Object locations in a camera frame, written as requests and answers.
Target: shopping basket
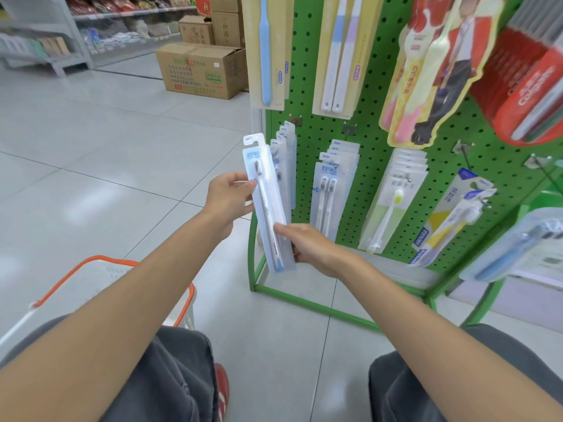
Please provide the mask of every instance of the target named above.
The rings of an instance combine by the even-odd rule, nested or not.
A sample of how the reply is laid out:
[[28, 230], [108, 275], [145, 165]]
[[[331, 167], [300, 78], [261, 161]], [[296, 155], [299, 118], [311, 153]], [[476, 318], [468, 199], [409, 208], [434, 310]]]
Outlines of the shopping basket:
[[[0, 338], [0, 358], [37, 327], [51, 319], [76, 311], [137, 264], [135, 261], [101, 255], [80, 262], [43, 298], [32, 303], [24, 317]], [[190, 284], [164, 325], [192, 330], [195, 297], [195, 287]]]

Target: person's left hand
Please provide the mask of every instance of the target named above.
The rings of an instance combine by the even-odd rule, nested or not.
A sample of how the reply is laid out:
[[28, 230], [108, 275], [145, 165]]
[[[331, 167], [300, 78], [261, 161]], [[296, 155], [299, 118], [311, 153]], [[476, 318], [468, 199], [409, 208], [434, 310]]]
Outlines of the person's left hand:
[[223, 238], [227, 238], [233, 230], [235, 219], [254, 211], [254, 203], [246, 205], [252, 199], [254, 188], [256, 181], [249, 181], [243, 171], [222, 174], [209, 183], [203, 211], [221, 222]]

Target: person's right hand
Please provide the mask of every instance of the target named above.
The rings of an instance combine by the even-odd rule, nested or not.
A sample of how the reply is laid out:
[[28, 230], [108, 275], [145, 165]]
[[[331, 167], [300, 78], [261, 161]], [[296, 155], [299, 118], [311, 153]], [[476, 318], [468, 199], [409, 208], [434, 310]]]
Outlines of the person's right hand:
[[338, 277], [338, 268], [352, 253], [334, 244], [308, 223], [277, 223], [274, 229], [293, 243], [295, 262], [306, 262], [329, 277]]

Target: shoe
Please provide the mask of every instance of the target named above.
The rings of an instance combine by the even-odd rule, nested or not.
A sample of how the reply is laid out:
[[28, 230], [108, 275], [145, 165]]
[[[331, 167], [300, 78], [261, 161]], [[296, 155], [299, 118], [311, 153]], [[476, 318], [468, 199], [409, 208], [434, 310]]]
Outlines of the shoe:
[[217, 378], [217, 395], [219, 396], [219, 421], [223, 422], [227, 406], [229, 405], [229, 378], [225, 368], [219, 363], [215, 363], [215, 377]]

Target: green display rack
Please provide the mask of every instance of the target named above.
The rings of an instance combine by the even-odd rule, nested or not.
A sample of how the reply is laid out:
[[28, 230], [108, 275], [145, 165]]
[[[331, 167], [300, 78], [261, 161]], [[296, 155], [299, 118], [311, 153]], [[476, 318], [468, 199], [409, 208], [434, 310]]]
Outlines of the green display rack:
[[[354, 117], [348, 126], [356, 126], [354, 135], [343, 134], [343, 120], [312, 115], [313, 89], [319, 49], [320, 25], [324, 0], [295, 0], [290, 96], [284, 111], [266, 111], [266, 138], [275, 138], [279, 125], [290, 118], [299, 118], [297, 128], [297, 207], [293, 222], [309, 222], [311, 187], [315, 162], [331, 140], [345, 139], [360, 144], [359, 166], [346, 203], [336, 243], [357, 248], [360, 232], [372, 199], [382, 179], [393, 148], [387, 145], [387, 132], [378, 126], [379, 116], [398, 55], [397, 38], [409, 20], [413, 0], [384, 0], [372, 54], [367, 66], [364, 88]], [[505, 0], [499, 26], [503, 27], [522, 0]], [[442, 193], [461, 167], [467, 167], [463, 156], [452, 152], [456, 142], [474, 144], [467, 154], [471, 169], [489, 179], [498, 189], [490, 199], [492, 208], [484, 211], [474, 225], [465, 228], [429, 266], [442, 274], [431, 289], [401, 285], [406, 291], [436, 309], [436, 299], [458, 279], [460, 271], [477, 258], [484, 249], [527, 212], [530, 203], [548, 185], [545, 171], [528, 169], [524, 162], [531, 156], [563, 156], [561, 139], [535, 147], [513, 147], [497, 139], [476, 102], [467, 96], [457, 112], [439, 129], [434, 145], [426, 148], [428, 177], [381, 256], [408, 263], [415, 250], [411, 247], [421, 227], [434, 210]], [[550, 165], [547, 173], [558, 169]], [[248, 276], [250, 290], [259, 291], [329, 316], [360, 326], [379, 330], [366, 319], [319, 305], [315, 302], [281, 292], [258, 283], [265, 258], [255, 268], [255, 236], [257, 219], [253, 214], [248, 243]], [[487, 288], [475, 310], [463, 325], [478, 323], [490, 309], [504, 281]]]

